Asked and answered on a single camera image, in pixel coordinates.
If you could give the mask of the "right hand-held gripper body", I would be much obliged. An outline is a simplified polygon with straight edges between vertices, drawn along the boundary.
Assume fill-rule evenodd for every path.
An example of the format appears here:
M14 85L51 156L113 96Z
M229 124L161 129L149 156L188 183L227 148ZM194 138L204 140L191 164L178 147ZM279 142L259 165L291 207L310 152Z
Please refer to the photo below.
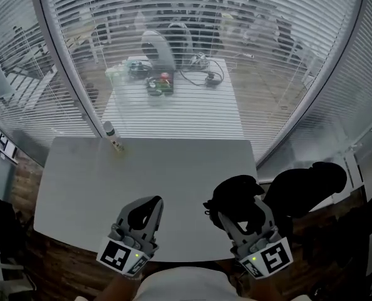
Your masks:
M293 262L288 240L279 234L277 226L240 246L234 243L231 253L256 280L268 278Z

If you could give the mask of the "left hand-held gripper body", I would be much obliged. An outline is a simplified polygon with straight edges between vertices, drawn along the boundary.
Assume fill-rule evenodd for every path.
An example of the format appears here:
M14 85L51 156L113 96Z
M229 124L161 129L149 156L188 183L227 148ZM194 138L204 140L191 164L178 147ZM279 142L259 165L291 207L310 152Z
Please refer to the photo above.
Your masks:
M158 250L155 238L146 241L146 235L132 234L118 224L104 237L96 260L125 277L137 277Z

